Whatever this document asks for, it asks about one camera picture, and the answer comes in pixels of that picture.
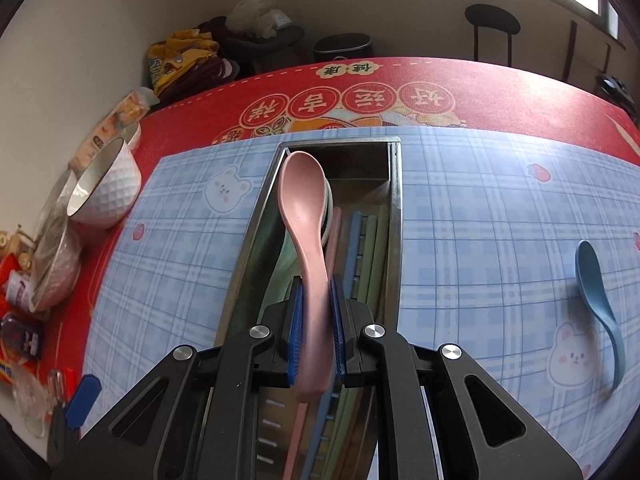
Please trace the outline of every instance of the white textured bowl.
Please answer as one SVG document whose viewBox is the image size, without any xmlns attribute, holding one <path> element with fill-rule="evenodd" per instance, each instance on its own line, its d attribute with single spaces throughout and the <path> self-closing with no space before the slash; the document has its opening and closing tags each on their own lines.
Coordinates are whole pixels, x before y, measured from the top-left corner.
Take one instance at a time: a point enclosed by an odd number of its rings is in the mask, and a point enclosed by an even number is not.
<svg viewBox="0 0 640 480">
<path fill-rule="evenodd" d="M 127 214 L 140 192 L 142 176 L 122 137 L 98 152 L 84 170 L 66 206 L 74 222 L 108 229 Z"/>
<path fill-rule="evenodd" d="M 33 255 L 31 272 L 32 312 L 42 312 L 61 303 L 71 294 L 80 274 L 80 238 L 66 216 L 57 216 Z"/>
</svg>

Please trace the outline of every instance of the chair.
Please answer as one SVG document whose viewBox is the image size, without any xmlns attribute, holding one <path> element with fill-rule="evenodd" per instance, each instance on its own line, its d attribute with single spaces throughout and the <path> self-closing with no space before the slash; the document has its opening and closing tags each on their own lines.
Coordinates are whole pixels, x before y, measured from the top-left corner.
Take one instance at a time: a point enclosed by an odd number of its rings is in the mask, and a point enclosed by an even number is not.
<svg viewBox="0 0 640 480">
<path fill-rule="evenodd" d="M 500 7 L 485 4 L 467 7 L 465 17 L 474 26 L 474 61 L 478 61 L 478 27 L 488 27 L 507 34 L 507 66 L 511 66 L 511 38 L 520 32 L 516 17 Z"/>
</svg>

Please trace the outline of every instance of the ceramic bowl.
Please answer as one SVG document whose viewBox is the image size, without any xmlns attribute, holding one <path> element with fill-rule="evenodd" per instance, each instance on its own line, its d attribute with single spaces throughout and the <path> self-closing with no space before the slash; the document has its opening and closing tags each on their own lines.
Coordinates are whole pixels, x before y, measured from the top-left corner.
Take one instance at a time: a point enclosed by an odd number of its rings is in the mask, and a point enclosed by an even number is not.
<svg viewBox="0 0 640 480">
<path fill-rule="evenodd" d="M 140 123 L 131 123 L 129 126 L 125 126 L 118 136 L 124 139 L 131 153 L 135 153 L 142 137 L 142 127 Z"/>
<path fill-rule="evenodd" d="M 108 229 L 124 218 L 141 185 L 138 165 L 127 143 L 117 137 L 84 170 L 66 206 L 66 214 L 74 222 Z"/>
<path fill-rule="evenodd" d="M 64 214 L 52 218 L 33 255 L 32 312 L 56 306 L 71 294 L 80 273 L 82 244 Z"/>
<path fill-rule="evenodd" d="M 36 237 L 35 243 L 38 245 L 45 233 L 45 227 L 47 222 L 53 215 L 62 211 L 62 214 L 66 211 L 66 204 L 69 202 L 69 197 L 74 190 L 74 187 L 78 183 L 73 171 L 66 170 L 54 184 L 49 197 L 47 198 L 40 216 L 38 217 L 38 223 L 36 224 Z"/>
</svg>

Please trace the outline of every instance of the blue gripper pad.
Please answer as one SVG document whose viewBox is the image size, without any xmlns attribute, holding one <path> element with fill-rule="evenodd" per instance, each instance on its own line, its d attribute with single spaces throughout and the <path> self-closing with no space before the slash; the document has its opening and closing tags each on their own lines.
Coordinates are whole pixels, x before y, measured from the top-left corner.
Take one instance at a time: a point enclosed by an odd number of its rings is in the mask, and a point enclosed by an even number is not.
<svg viewBox="0 0 640 480">
<path fill-rule="evenodd" d="M 289 355 L 287 356 L 287 379 L 289 386 L 293 386 L 296 383 L 296 376 L 298 375 L 298 362 L 300 360 L 300 347 L 302 346 L 302 318 L 304 310 L 303 304 L 303 287 L 302 284 L 295 290 L 291 291 L 295 293 L 296 301 L 293 307 L 293 316 L 291 317 L 291 328 L 289 330 Z"/>
<path fill-rule="evenodd" d="M 346 354 L 344 343 L 344 330 L 342 328 L 342 313 L 340 310 L 340 300 L 338 298 L 338 283 L 335 276 L 331 278 L 329 285 L 329 301 L 331 303 L 331 312 L 334 317 L 334 346 L 335 346 L 335 370 L 344 382 L 346 371 Z"/>
<path fill-rule="evenodd" d="M 84 424 L 91 408 L 102 391 L 100 379 L 95 375 L 82 376 L 74 396 L 65 408 L 65 419 L 68 427 L 78 430 Z"/>
</svg>

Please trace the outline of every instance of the wall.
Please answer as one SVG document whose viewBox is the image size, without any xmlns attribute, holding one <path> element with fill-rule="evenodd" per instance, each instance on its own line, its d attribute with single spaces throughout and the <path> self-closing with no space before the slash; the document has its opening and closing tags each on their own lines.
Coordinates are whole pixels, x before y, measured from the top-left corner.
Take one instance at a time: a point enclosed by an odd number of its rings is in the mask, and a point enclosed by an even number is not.
<svg viewBox="0 0 640 480">
<path fill-rule="evenodd" d="M 26 0 L 0 37 L 0 230 L 30 230 L 79 141 L 193 0 Z"/>
<path fill-rule="evenodd" d="M 226 14 L 239 0 L 203 0 L 211 16 Z M 285 10 L 300 20 L 306 31 L 305 42 L 340 32 L 363 31 L 372 37 L 380 56 L 433 56 L 471 59 L 473 28 L 466 21 L 466 7 L 476 3 L 493 4 L 513 13 L 522 31 L 513 38 L 513 66 L 560 79 L 564 69 L 571 20 L 578 22 L 576 58 L 596 62 L 606 50 L 606 35 L 564 7 L 548 0 L 286 0 Z M 625 52 L 613 45 L 610 72 L 635 86 L 640 53 L 622 30 Z M 506 63 L 506 36 L 495 30 L 481 29 L 479 59 Z M 597 61 L 604 62 L 604 55 Z M 572 76 L 577 86 L 593 90 L 580 77 L 584 72 L 577 62 Z"/>
<path fill-rule="evenodd" d="M 26 0 L 0 37 L 0 230 L 33 228 L 49 187 L 78 142 L 127 91 L 146 77 L 143 56 L 171 30 L 227 14 L 239 0 Z M 467 6 L 501 6 L 521 22 L 516 68 L 561 78 L 571 19 L 578 41 L 570 83 L 593 90 L 607 38 L 548 0 L 285 0 L 306 30 L 304 44 L 364 31 L 379 56 L 470 59 Z M 621 27 L 610 73 L 640 101 L 640 53 Z M 481 29 L 480 59 L 504 64 L 506 37 Z"/>
</svg>

